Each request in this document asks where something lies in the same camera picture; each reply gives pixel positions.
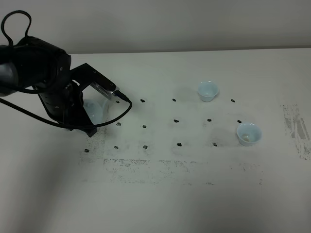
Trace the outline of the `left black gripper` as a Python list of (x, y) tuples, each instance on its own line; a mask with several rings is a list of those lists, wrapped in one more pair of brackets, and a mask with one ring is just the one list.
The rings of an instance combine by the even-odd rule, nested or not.
[(52, 77), (33, 86), (35, 90), (45, 89), (38, 96), (48, 116), (59, 124), (79, 127), (88, 137), (92, 137), (97, 128), (83, 108), (82, 92), (70, 77), (71, 56), (63, 49), (33, 36), (24, 38), (24, 44), (47, 56), (39, 58), (39, 61), (47, 61), (52, 67)]

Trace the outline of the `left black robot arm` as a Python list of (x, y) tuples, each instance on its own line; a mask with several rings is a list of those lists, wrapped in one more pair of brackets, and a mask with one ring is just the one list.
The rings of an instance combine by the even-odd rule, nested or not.
[(94, 69), (84, 63), (70, 68), (71, 56), (63, 49), (29, 36), (13, 48), (0, 48), (0, 82), (15, 87), (43, 89), (38, 97), (48, 116), (59, 124), (81, 126), (92, 137), (92, 125), (83, 104), (82, 91), (92, 82)]

